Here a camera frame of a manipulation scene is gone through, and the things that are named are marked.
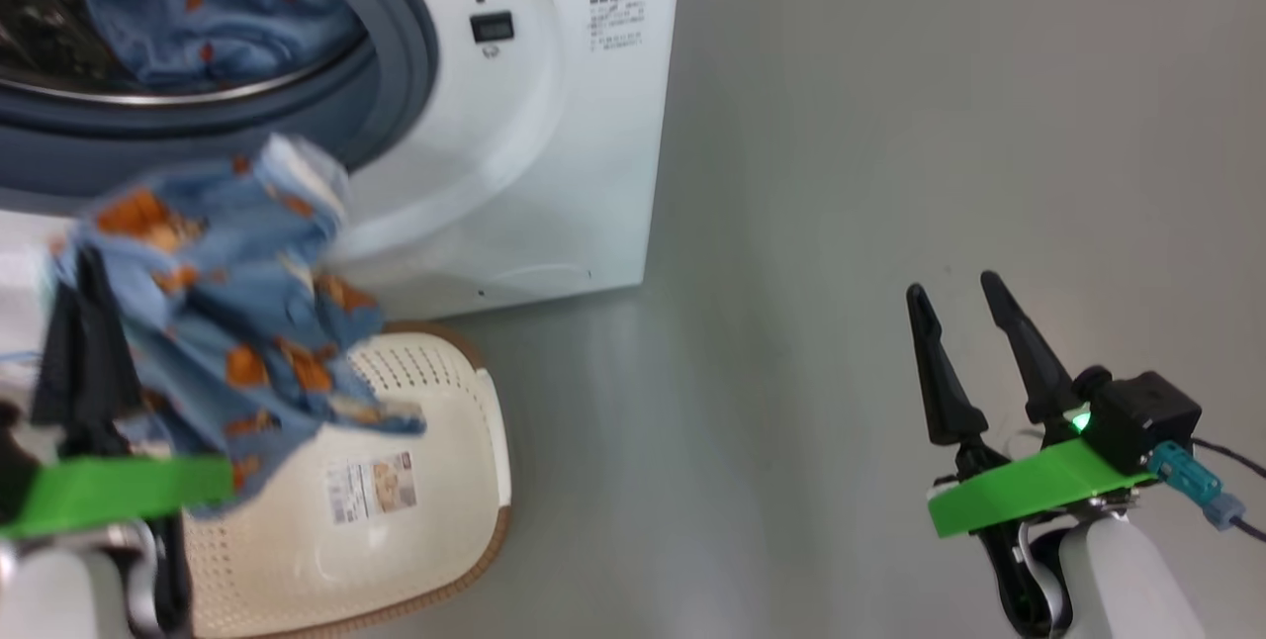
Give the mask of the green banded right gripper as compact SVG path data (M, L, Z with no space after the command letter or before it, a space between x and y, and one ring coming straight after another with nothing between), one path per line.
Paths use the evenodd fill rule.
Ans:
M1050 423L1080 409L1067 369L1000 275L982 271L980 283L995 326L1004 332L1017 359L1028 421ZM1003 612L1018 636L1058 636L1072 620L1067 588L1033 554L1031 526L1067 516L1082 505L1127 507L1136 487L1156 478L1120 475L1081 439L1058 442L1018 461L991 449L980 440L989 424L955 373L931 296L920 283L912 283L905 299L928 437L942 448L962 444L955 454L957 473L941 477L931 488L931 521L939 538L968 535L982 545Z

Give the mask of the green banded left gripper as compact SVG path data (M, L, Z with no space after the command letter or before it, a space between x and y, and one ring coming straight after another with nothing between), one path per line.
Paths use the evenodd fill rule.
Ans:
M35 426L65 426L76 406L86 449L99 457L4 468L3 538L166 518L189 505L233 499L235 482L225 458L130 457L116 421L144 410L143 392L108 266L91 245L78 251L77 291L68 283L54 287L29 419Z

